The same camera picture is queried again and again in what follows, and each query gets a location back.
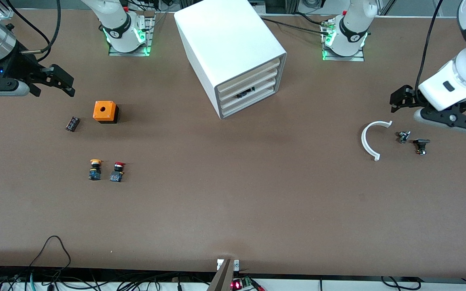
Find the red push button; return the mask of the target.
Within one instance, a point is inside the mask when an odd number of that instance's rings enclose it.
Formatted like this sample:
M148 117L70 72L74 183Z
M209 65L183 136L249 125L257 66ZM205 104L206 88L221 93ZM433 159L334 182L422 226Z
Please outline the red push button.
M126 164L123 162L115 162L113 171L110 173L109 180L112 182L122 182L122 178L124 175L124 166Z

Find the white cabinet drawer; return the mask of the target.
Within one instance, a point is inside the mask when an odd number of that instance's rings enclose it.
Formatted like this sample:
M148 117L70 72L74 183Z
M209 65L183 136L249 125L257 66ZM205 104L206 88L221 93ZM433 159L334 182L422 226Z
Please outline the white cabinet drawer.
M232 114L235 114L241 110L246 109L247 107L254 105L257 102L262 101L274 93L274 85L270 85L259 87L259 90L257 92L253 92L253 94L250 96L235 99L230 98L221 104L222 116L224 118L231 116Z
M259 87L263 87L264 85L266 85L266 83L272 84L274 82L274 79L277 76L277 73L278 73L278 70L274 70L272 72L268 72L264 74L262 77L256 78L254 81L245 82L244 84L241 84L240 86L238 86L236 89L227 90L225 92L219 92L219 100L221 102L226 102L230 98L235 99L236 98L235 96L238 93L248 88L251 88L253 86L255 87L255 90L253 92L257 92L259 90Z
M254 81L256 78L262 77L266 73L270 73L274 70L277 70L280 66L280 63L281 63L280 58L276 58L272 61L269 61L268 63L264 65L254 68L253 70L250 70L249 72L246 72L245 74L242 74L238 77L233 78L230 81L227 81L226 83L222 85L219 85L218 91L225 92L227 90L236 89L238 86L240 86L241 84L244 84L245 82Z
M276 77L253 79L220 92L220 108L224 112L234 111L255 103L274 92L276 80Z

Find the yellow push button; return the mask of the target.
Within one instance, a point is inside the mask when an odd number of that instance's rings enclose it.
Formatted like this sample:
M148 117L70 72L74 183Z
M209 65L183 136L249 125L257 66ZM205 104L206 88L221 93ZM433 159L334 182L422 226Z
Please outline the yellow push button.
M88 179L92 181L99 181L101 179L102 161L94 159L89 162L91 164L91 168L89 169Z

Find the white drawer cabinet shell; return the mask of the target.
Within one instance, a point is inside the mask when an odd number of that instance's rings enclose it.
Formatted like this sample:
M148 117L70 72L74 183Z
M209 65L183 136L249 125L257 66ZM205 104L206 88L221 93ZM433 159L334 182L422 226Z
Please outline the white drawer cabinet shell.
M188 61L220 119L218 86L276 58L281 63L275 93L279 90L287 53L248 0L202 0L175 12L174 20Z

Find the white curved plastic arc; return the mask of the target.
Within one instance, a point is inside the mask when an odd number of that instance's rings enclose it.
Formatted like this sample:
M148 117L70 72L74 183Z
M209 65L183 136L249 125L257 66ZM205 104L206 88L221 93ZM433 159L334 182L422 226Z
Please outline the white curved plastic arc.
M370 156L372 156L373 160L376 161L376 162L380 160L381 155L378 152L374 151L374 149L372 149L372 147L370 146L370 144L369 144L369 142L367 140L368 130L371 127L389 128L392 124L393 124L393 121L388 121L388 122L374 121L374 122L369 123L366 127L364 127L364 129L363 129L363 131L361 133L360 140L361 140L361 144L362 144L364 150L366 151L366 153L368 153Z

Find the orange box with hole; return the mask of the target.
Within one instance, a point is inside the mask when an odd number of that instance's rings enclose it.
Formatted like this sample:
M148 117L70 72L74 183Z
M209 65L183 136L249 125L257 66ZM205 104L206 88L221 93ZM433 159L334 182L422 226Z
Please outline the orange box with hole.
M95 101L92 117L100 124L116 124L120 108L114 101Z

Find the circuit board with red light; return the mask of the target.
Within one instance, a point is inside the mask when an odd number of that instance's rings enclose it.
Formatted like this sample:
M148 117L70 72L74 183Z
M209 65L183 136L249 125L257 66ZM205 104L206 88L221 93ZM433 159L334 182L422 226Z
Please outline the circuit board with red light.
M251 277L245 276L232 280L231 291L266 291L266 289Z

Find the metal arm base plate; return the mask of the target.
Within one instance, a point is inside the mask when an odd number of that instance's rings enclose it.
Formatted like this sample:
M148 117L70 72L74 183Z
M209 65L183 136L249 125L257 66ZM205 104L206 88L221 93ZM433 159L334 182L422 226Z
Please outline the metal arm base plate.
M343 15L337 15L323 23L321 32L326 32L322 39L322 59L337 61L364 61L363 46L368 32L345 35L341 29Z
M157 15L145 16L133 11L129 11L127 14L131 17L131 26L122 34L122 38L113 38L111 34L105 32L106 41L109 43L109 55L149 56Z

